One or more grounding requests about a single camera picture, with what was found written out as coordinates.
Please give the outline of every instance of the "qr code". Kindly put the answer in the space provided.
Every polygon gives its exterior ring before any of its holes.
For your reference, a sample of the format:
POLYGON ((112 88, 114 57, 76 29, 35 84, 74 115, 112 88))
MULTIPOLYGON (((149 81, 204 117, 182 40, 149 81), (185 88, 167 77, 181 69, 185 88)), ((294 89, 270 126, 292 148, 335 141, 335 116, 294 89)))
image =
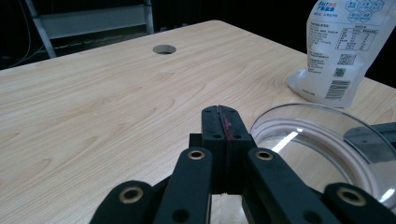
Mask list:
POLYGON ((338 64, 352 65, 355 62, 356 54, 341 54, 338 64))
POLYGON ((346 68, 335 68, 334 76, 335 77, 343 77, 346 73, 346 68))

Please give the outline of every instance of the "wooden table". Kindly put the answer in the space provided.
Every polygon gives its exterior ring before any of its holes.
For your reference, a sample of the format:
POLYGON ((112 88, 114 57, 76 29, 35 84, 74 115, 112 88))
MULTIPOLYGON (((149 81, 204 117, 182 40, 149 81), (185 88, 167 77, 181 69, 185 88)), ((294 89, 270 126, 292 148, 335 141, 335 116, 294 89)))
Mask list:
MULTIPOLYGON (((204 108, 232 107, 249 129, 305 102, 286 85, 305 67, 299 51, 207 21, 1 71, 0 223, 89 223, 118 184, 172 174, 204 108)), ((345 111, 395 121, 396 90, 366 78, 345 111)), ((213 223, 220 209, 214 199, 213 223)))

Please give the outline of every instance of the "transparent container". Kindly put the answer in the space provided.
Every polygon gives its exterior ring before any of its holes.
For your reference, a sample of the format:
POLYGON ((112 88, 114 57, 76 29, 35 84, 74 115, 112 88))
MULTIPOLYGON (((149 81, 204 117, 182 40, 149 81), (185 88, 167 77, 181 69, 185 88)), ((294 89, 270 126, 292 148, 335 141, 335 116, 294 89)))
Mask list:
POLYGON ((365 122, 326 105, 280 105, 250 133, 278 153, 309 187, 344 182, 364 189, 396 214, 396 152, 365 122))

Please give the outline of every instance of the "nutrition label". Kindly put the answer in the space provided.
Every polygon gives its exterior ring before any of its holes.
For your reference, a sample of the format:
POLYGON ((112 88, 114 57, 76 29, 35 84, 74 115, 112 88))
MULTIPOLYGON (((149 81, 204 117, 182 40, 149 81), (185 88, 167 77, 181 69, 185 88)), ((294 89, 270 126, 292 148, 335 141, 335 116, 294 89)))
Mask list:
POLYGON ((335 48, 366 51, 377 33, 377 30, 365 28, 344 28, 335 48))

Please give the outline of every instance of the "plastic pouch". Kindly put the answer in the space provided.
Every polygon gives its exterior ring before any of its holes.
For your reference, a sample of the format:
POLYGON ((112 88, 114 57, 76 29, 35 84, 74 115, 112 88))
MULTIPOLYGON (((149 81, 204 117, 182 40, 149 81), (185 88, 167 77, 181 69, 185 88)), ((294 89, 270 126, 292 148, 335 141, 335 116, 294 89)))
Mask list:
POLYGON ((306 24, 307 68, 288 86, 313 103, 351 106, 395 25, 395 0, 317 1, 306 24))

